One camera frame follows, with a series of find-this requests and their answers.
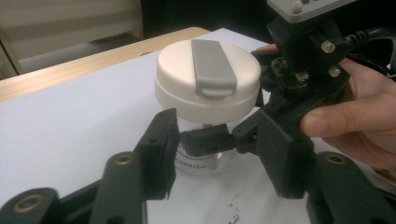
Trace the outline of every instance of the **black mechanical arm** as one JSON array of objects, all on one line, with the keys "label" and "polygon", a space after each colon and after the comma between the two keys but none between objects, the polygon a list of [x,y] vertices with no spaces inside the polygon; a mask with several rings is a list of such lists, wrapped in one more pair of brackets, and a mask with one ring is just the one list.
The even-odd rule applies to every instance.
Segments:
[{"label": "black mechanical arm", "polygon": [[[293,5],[292,14],[300,12],[300,3]],[[262,65],[261,84],[271,92],[269,102],[259,97],[260,109],[231,133],[226,124],[178,133],[176,111],[163,111],[133,152],[108,161],[100,181],[61,200],[53,189],[28,190],[4,205],[0,223],[146,223],[145,200],[163,199],[172,188],[179,140],[191,156],[233,148],[259,156],[279,196],[301,199],[308,193],[311,223],[396,223],[394,195],[376,189],[346,156],[316,154],[299,129],[306,112],[343,97],[349,74],[338,65],[341,60],[373,39],[395,38],[396,29],[343,36],[326,13],[289,19],[268,25],[277,52],[252,52]]]},{"label": "black mechanical arm", "polygon": [[103,178],[59,199],[54,189],[30,189],[0,210],[4,224],[147,223],[146,200],[169,196],[179,143],[175,109],[159,113],[134,151],[111,157]]}]

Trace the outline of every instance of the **black cable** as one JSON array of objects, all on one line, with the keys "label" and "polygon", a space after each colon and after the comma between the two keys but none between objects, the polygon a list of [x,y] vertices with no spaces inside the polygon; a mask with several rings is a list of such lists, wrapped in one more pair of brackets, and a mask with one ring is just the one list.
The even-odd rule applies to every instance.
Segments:
[{"label": "black cable", "polygon": [[394,75],[396,73],[396,26],[380,26],[361,30],[345,37],[345,40],[351,49],[358,48],[377,39],[390,39],[392,41],[393,50],[389,62],[390,69],[383,67],[379,65],[379,63],[374,62],[374,60],[362,55],[349,54],[347,57],[371,67],[396,81],[396,76]]}]

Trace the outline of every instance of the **human hand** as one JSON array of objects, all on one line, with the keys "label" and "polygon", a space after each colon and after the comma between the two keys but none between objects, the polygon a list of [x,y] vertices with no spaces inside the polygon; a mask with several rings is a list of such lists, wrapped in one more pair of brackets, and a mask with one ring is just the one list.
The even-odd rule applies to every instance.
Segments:
[{"label": "human hand", "polygon": [[348,59],[340,65],[350,74],[344,102],[308,112],[301,130],[310,137],[323,138],[357,161],[395,169],[396,83]]}]

